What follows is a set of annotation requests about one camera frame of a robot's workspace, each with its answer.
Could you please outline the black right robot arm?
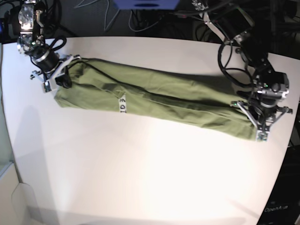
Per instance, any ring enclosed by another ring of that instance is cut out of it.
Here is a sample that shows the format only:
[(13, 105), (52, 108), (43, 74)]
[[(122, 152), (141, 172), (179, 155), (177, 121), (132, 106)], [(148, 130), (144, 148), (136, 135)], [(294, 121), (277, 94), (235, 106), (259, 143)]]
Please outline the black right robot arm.
[(18, 52), (28, 56), (38, 70), (32, 71), (30, 79), (41, 82), (44, 93), (57, 90), (59, 87), (70, 89), (72, 81), (68, 65), (80, 59), (80, 55), (60, 56), (57, 51), (67, 43), (65, 36), (55, 38), (46, 43), (47, 6), (40, 0), (24, 0), (18, 13), (20, 33), (17, 39)]

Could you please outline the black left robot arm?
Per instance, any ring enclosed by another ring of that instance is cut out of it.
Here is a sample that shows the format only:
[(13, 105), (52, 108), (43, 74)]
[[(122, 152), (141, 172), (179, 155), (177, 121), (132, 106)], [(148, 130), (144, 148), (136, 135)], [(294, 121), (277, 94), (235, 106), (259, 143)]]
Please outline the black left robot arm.
[(254, 21), (232, 0), (197, 3), (196, 14), (221, 40), (217, 63), (239, 91), (217, 78), (188, 76), (81, 58), (67, 66), (72, 86), (59, 88), (60, 107), (129, 113), (266, 141), (271, 126), (292, 113), (280, 107), (289, 93), (287, 74), (277, 72), (252, 31)]

